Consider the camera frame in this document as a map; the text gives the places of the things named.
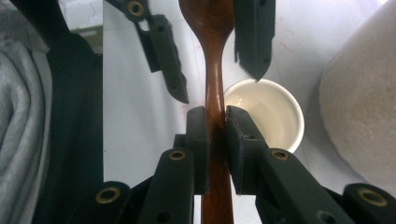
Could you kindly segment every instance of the wooden spoon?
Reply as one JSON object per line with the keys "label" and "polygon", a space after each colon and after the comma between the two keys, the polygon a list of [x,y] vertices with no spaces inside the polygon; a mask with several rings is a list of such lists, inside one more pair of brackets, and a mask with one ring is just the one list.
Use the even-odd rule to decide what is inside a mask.
{"label": "wooden spoon", "polygon": [[233,30],[233,0],[179,0],[181,12],[205,55],[206,120],[210,135],[209,192],[202,200],[202,223],[233,223],[230,174],[226,164],[221,58]]}

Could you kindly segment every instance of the gray cloth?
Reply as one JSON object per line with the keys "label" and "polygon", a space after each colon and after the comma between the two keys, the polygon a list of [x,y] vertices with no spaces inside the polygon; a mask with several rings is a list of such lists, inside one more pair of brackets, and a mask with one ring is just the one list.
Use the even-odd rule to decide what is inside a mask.
{"label": "gray cloth", "polygon": [[396,197],[396,0],[389,0],[334,57],[320,111],[339,154]]}
{"label": "gray cloth", "polygon": [[50,70],[34,55],[37,67],[23,44],[0,35],[0,224],[31,222],[45,176]]}

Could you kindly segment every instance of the white cup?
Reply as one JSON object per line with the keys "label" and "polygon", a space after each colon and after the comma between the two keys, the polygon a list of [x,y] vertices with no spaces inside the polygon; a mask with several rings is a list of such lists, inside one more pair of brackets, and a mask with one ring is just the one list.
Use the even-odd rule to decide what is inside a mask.
{"label": "white cup", "polygon": [[224,103],[245,109],[269,147],[293,153],[300,145],[303,112],[291,93],[279,84],[266,79],[240,81],[224,93]]}

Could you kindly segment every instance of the metal bolt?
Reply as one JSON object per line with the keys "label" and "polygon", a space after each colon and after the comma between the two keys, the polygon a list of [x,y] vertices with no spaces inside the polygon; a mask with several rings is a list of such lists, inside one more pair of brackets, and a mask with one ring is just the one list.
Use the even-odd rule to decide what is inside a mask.
{"label": "metal bolt", "polygon": [[271,155],[275,159],[280,160],[280,161],[286,161],[289,159],[289,155],[286,152],[284,152],[282,150],[278,150],[278,149],[273,149],[271,151]]}
{"label": "metal bolt", "polygon": [[388,204],[387,200],[382,197],[379,193],[370,189],[358,189],[359,196],[364,201],[378,207],[384,207]]}
{"label": "metal bolt", "polygon": [[108,187],[99,191],[99,193],[96,194],[95,200],[101,204],[112,203],[116,201],[120,195],[121,193],[119,188]]}
{"label": "metal bolt", "polygon": [[169,159],[172,161],[181,161],[186,158],[186,153],[182,150],[175,150],[169,154]]}
{"label": "metal bolt", "polygon": [[139,2],[131,1],[128,3],[128,11],[132,15],[139,17],[143,15],[143,13],[145,12],[145,8]]}

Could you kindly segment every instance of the spoon handle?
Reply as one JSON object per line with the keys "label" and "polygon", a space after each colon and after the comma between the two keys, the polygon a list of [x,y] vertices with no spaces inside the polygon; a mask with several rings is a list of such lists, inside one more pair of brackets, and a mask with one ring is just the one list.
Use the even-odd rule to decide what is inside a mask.
{"label": "spoon handle", "polygon": [[205,43],[206,120],[210,134],[209,192],[202,199],[202,223],[232,224],[233,201],[227,167],[228,148],[225,136],[224,95],[221,58],[227,39],[208,38]]}

